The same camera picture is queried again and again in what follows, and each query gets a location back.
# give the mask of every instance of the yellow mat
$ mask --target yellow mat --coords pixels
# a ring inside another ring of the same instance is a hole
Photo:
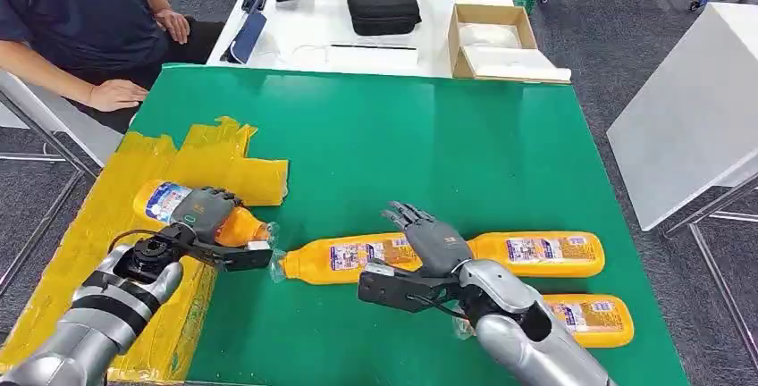
[[[137,228],[155,229],[131,206],[145,181],[224,187],[236,192],[246,206],[282,203],[287,194],[288,162],[244,158],[257,129],[240,126],[228,117],[218,121],[216,126],[193,125],[179,151],[165,135],[146,138],[136,132],[126,134],[0,349],[0,373],[28,357],[52,334],[55,322],[71,304],[73,291],[103,260],[116,235]],[[122,243],[138,238],[131,236]],[[190,258],[181,263],[181,286],[129,353],[114,360],[108,370],[110,380],[173,383],[185,379],[213,291],[215,270]]]

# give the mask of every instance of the plastic bottle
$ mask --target plastic bottle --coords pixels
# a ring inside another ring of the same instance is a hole
[[[176,206],[192,192],[191,188],[183,187],[164,180],[151,180],[134,197],[134,210],[159,226],[169,225],[171,215]],[[277,226],[275,222],[261,222],[244,207],[234,207],[215,234],[215,242],[219,245],[236,248],[251,241],[266,241],[271,245]]]
[[[475,258],[505,265],[518,276],[589,277],[605,265],[600,240],[579,231],[488,232],[468,242]],[[320,239],[272,263],[275,281],[301,279],[314,285],[358,282],[369,258],[406,270],[421,260],[401,232]]]
[[[627,305],[612,295],[548,294],[543,297],[558,322],[585,348],[619,348],[635,336]],[[453,325],[460,339],[476,335],[465,319],[453,318]]]

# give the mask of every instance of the robotic arm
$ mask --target robotic arm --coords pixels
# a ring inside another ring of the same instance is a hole
[[[605,369],[556,320],[536,289],[502,265],[473,259],[466,241],[414,206],[385,211],[422,260],[409,272],[372,260],[360,275],[358,298],[418,312],[432,306],[467,318],[482,347],[528,386],[616,386]],[[442,303],[457,299],[464,314]]]
[[[183,256],[223,271],[266,268],[270,248],[257,248],[258,243],[225,248],[209,241],[236,203],[223,189],[196,189],[177,206],[172,225],[134,247],[114,248],[74,292],[53,336],[0,378],[0,386],[101,384],[113,359],[129,350],[179,287]]]

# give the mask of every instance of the person's hand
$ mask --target person's hand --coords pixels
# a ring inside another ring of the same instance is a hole
[[[92,88],[89,107],[101,112],[112,112],[127,107],[139,106],[145,100],[147,90],[128,80],[107,80]]]
[[[182,45],[187,43],[190,36],[190,23],[184,18],[184,15],[175,13],[171,9],[163,9],[155,15],[158,27],[163,31],[169,32],[171,39]]]

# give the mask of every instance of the floor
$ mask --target floor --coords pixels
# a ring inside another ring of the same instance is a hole
[[[620,178],[605,131],[663,57],[695,20],[687,11],[692,0],[551,0],[538,5],[531,20],[545,54],[573,70],[574,87],[593,133],[617,198],[643,260],[671,336],[693,385],[756,385],[726,307],[696,251],[693,239],[671,241],[641,232]],[[184,13],[223,21],[234,0],[171,0]],[[26,130],[0,129],[0,151],[41,152],[42,143]],[[0,161],[0,271],[32,233],[46,206],[66,182],[66,164],[22,164]],[[55,245],[76,214],[89,183],[82,182],[32,254],[10,291],[0,298],[0,334],[13,327]],[[694,202],[715,197],[710,191]],[[741,203],[758,211],[758,200]],[[758,331],[758,247],[755,227],[708,220],[703,232],[753,331]]]

